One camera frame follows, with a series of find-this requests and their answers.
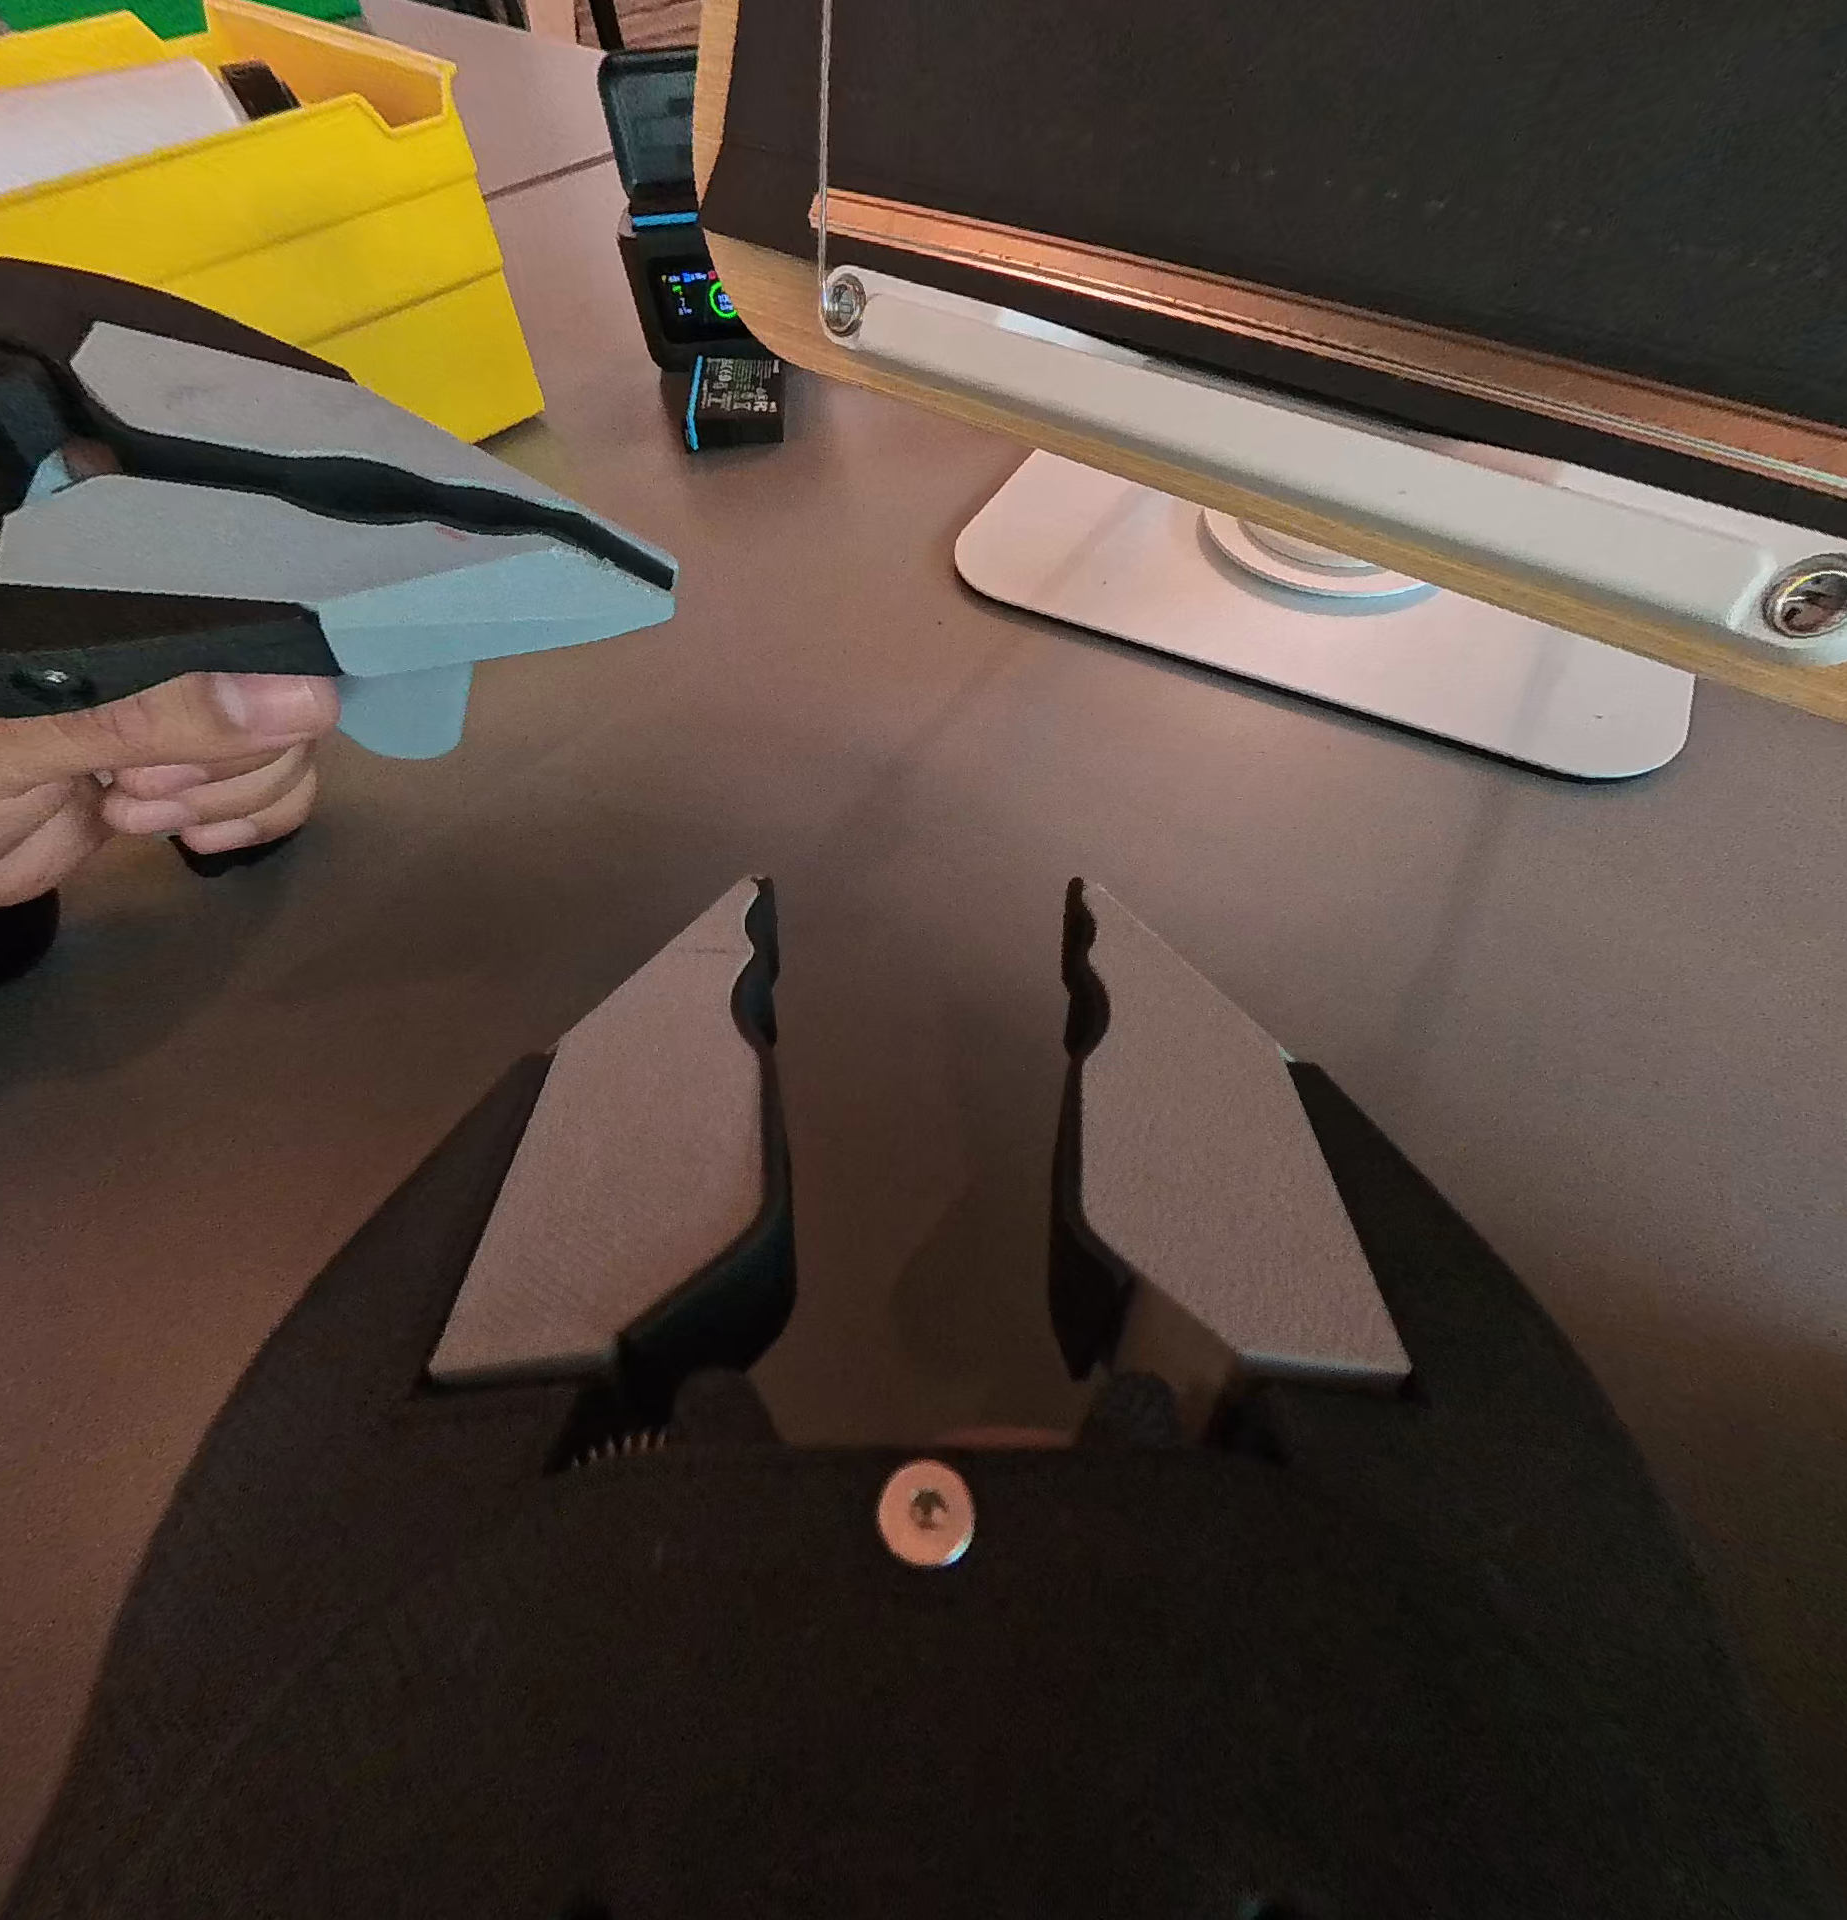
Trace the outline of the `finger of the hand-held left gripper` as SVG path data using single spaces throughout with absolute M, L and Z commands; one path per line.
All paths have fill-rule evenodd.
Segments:
M 542 534 L 646 588 L 675 562 L 371 388 L 94 323 L 72 377 L 129 477 L 229 491 L 377 533 Z
M 72 477 L 0 520 L 0 709 L 180 673 L 321 673 L 380 757 L 463 736 L 473 670 L 663 624 L 675 562 L 479 448 L 406 464 L 207 448 Z

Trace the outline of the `black board with wooden edge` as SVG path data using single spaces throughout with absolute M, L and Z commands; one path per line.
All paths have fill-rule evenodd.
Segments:
M 1847 726 L 1847 665 L 1742 655 L 850 359 L 816 320 L 816 22 L 816 3 L 705 3 L 699 22 L 705 232 L 794 366 Z M 1847 3 L 837 3 L 831 167 L 831 186 L 1847 428 Z M 831 265 L 1847 544 L 1847 503 L 1293 347 L 844 238 Z

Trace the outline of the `small black battery pack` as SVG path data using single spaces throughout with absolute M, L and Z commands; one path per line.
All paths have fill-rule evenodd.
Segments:
M 784 442 L 784 363 L 701 353 L 686 380 L 682 442 L 686 452 Z

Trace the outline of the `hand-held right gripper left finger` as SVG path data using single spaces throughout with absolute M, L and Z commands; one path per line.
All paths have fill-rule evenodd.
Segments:
M 446 1386 L 748 1369 L 797 1271 L 774 887 L 731 884 L 551 1048 L 429 1362 Z

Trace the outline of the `yellow storage bin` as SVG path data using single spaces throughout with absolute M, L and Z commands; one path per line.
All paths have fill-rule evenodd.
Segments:
M 0 255 L 165 290 L 479 442 L 542 411 L 455 62 L 260 3 L 158 36 L 129 10 L 0 35 L 19 87 L 265 62 L 295 105 L 0 196 Z

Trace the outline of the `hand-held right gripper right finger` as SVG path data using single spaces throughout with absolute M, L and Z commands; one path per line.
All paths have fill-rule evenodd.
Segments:
M 1410 1358 L 1293 1063 L 1093 880 L 1060 907 L 1063 1080 L 1047 1297 L 1070 1379 L 1158 1301 L 1272 1379 L 1407 1379 Z

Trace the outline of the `black device with green display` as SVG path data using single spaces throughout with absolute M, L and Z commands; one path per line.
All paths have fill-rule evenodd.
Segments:
M 757 356 L 699 226 L 696 51 L 611 48 L 598 97 L 623 189 L 620 265 L 653 363 L 690 370 L 696 356 Z

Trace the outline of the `silver clamp bar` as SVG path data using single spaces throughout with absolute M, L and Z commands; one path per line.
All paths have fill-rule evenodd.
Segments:
M 906 265 L 971 268 L 1013 293 L 1177 323 L 1231 341 L 1395 377 L 1602 441 L 1847 503 L 1847 428 L 1742 401 L 1506 347 L 1367 307 L 1149 261 L 980 216 L 831 186 L 810 196 L 816 313 L 857 363 L 938 398 L 997 405 L 1102 455 L 1241 488 L 1285 513 L 1328 514 L 1523 573 L 1594 608 L 1804 668 L 1847 665 L 1847 544 L 1798 517 L 1735 513 L 1613 474 L 1561 477 L 1503 452 L 1444 442 L 1344 408 L 1167 366 L 1020 307 L 964 300 L 863 265 L 829 238 Z

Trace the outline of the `person's left hand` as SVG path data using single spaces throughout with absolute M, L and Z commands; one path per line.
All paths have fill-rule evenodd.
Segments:
M 199 855 L 268 845 L 308 821 L 329 678 L 191 673 L 125 698 L 0 717 L 0 907 L 63 884 L 115 838 Z

